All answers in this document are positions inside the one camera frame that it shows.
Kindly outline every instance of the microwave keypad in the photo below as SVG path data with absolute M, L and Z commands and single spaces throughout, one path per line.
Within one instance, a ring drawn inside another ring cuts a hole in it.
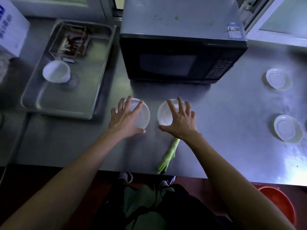
M 210 72 L 206 75 L 206 78 L 219 79 L 231 66 L 231 64 L 232 61 L 230 60 L 218 60 Z

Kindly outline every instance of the floor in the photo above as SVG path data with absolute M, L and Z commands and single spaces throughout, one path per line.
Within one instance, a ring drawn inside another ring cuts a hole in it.
M 61 168 L 44 166 L 11 165 L 7 168 L 0 186 L 0 225 L 25 201 L 48 182 Z M 118 173 L 99 171 L 81 204 L 64 229 L 88 229 L 100 203 L 109 192 Z M 153 175 L 133 174 L 131 183 L 136 188 L 146 184 Z M 223 215 L 223 202 L 213 191 L 208 179 L 177 177 L 175 183 L 182 185 L 191 195 L 200 199 L 214 213 Z M 291 200 L 297 214 L 297 229 L 307 227 L 307 190 L 304 187 L 277 185 Z

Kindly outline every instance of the stainless steel tray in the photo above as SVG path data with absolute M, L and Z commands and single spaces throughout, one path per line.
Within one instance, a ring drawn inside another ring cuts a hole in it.
M 84 56 L 75 57 L 75 63 L 68 63 L 71 79 L 67 83 L 55 84 L 46 81 L 42 71 L 47 63 L 55 60 L 48 50 L 62 23 L 85 26 L 91 32 L 91 41 Z M 116 26 L 110 27 L 98 23 L 58 20 L 17 109 L 47 115 L 91 119 L 115 29 Z

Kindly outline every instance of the foot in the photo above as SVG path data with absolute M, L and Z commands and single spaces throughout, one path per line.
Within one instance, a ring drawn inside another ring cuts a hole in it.
M 133 180 L 133 176 L 131 173 L 128 172 L 120 172 L 118 179 L 124 179 L 127 183 L 130 183 Z
M 160 182 L 154 184 L 154 190 L 161 190 L 172 184 L 176 180 L 176 176 L 161 175 Z

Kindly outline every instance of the white cup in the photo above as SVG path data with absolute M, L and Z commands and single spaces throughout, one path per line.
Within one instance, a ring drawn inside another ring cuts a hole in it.
M 70 67 L 64 61 L 54 60 L 44 67 L 43 76 L 52 83 L 65 83 L 70 80 Z

